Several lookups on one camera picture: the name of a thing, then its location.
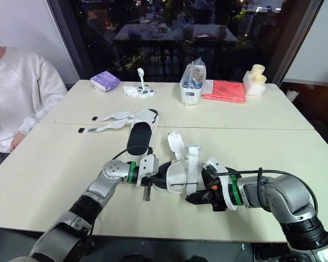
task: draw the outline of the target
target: white table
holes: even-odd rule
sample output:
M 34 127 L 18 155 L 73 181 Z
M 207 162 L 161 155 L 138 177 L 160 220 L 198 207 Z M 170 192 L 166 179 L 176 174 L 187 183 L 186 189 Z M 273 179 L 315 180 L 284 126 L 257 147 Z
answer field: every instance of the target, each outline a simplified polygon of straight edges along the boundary
M 60 109 L 66 106 L 65 101 Z M 103 164 L 126 146 L 127 127 L 96 134 L 78 134 L 78 127 L 38 124 L 0 166 L 0 227 L 47 230 L 98 176 Z M 152 144 L 160 164 L 172 159 L 166 139 L 174 130 L 181 133 L 186 144 L 203 145 L 200 160 L 215 156 L 237 170 L 261 166 L 304 179 L 318 198 L 319 218 L 328 230 L 328 145 L 316 131 L 161 127 Z M 151 202 L 142 198 L 143 189 L 119 185 L 97 218 L 94 233 L 187 240 L 285 241 L 279 224 L 262 209 L 239 207 L 236 212 L 213 212 L 211 205 L 191 205 L 183 195 L 154 189 Z
M 42 122 L 104 125 L 91 119 L 114 112 L 155 109 L 159 127 L 313 129 L 274 84 L 267 84 L 262 97 L 247 96 L 243 104 L 201 99 L 196 106 L 181 103 L 178 83 L 148 84 L 155 91 L 153 97 L 131 98 L 123 94 L 123 87 L 140 83 L 120 82 L 116 89 L 102 93 L 90 81 L 80 80 Z

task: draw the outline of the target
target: black cable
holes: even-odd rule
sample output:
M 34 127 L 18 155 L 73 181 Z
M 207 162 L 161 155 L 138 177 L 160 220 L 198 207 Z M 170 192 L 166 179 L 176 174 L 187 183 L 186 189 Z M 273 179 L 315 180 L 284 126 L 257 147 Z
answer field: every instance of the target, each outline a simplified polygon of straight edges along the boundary
M 259 168 L 258 171 L 257 171 L 257 183 L 256 183 L 257 199 L 258 199 L 262 209 L 264 209 L 267 212 L 271 212 L 271 210 L 269 208 L 267 208 L 262 202 L 262 197 L 261 197 L 261 176 L 262 176 L 262 168 Z
M 83 248 L 83 252 L 82 252 L 82 257 L 85 255 L 85 252 L 86 252 L 86 249 L 87 247 L 89 246 L 89 243 L 90 243 L 90 240 L 91 240 L 91 237 L 92 237 L 92 232 L 93 232 L 93 226 L 95 225 L 95 223 L 93 222 L 93 224 L 91 225 L 91 229 L 90 229 L 90 233 L 89 235 L 87 236 L 87 239 L 85 241 L 85 246 Z
M 318 214 L 318 202 L 317 202 L 317 198 L 315 196 L 315 194 L 313 193 L 313 191 L 311 190 L 310 186 L 308 184 L 305 183 L 305 181 L 303 181 L 302 179 L 300 179 L 299 177 L 290 174 L 288 172 L 284 172 L 284 171 L 279 171 L 279 170 L 248 170 L 248 171 L 234 171 L 234 172 L 226 172 L 226 173 L 213 173 L 214 175 L 218 175 L 218 176 L 230 176 L 230 175 L 238 175 L 238 174 L 260 174 L 260 182 L 261 182 L 261 176 L 263 173 L 275 173 L 275 174 L 281 174 L 281 175 L 287 175 L 287 176 L 291 176 L 294 177 L 295 179 L 298 179 L 305 187 L 306 189 L 309 191 L 311 198 L 313 200 L 313 206 L 314 209 L 316 211 L 316 215 Z M 258 201 L 260 202 L 260 205 L 262 205 L 262 202 L 259 199 L 259 195 L 258 195 Z
M 285 247 L 283 249 L 282 255 L 280 256 L 279 262 L 285 262 L 285 255 L 286 255 L 287 251 L 288 251 L 288 245 L 285 244 Z
M 117 154 L 115 157 L 113 157 L 112 160 L 117 159 L 120 155 L 124 154 L 126 151 L 129 151 L 130 149 L 137 148 L 137 147 L 146 147 L 149 149 L 149 154 L 153 153 L 153 149 L 150 146 L 131 146 L 131 147 L 128 147 L 127 149 L 124 149 L 123 151 L 121 151 L 119 154 Z

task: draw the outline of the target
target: person's hand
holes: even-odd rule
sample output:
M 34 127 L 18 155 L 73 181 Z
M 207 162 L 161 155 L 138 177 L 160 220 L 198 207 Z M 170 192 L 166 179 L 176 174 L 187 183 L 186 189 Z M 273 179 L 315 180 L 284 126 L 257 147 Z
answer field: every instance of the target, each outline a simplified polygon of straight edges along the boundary
M 13 138 L 11 145 L 10 145 L 10 152 L 13 151 L 13 149 L 15 149 L 20 142 L 22 142 L 22 140 L 26 137 L 25 134 L 18 132 L 15 137 Z

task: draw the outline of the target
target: red cloth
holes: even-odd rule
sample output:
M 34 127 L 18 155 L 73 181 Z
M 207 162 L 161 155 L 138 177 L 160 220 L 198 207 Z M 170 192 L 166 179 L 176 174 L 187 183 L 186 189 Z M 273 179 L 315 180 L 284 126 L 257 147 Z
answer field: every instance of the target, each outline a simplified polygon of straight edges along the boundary
M 245 102 L 245 91 L 242 83 L 214 80 L 213 93 L 204 94 L 203 98 L 236 103 Z

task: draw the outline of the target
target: tissue box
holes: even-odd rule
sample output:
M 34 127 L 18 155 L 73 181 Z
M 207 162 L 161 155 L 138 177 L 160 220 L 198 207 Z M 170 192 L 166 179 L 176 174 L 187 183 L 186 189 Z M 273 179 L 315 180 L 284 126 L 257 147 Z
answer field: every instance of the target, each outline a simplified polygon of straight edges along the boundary
M 90 80 L 94 84 L 95 88 L 102 92 L 108 92 L 116 88 L 120 82 L 118 78 L 108 71 L 95 75 Z

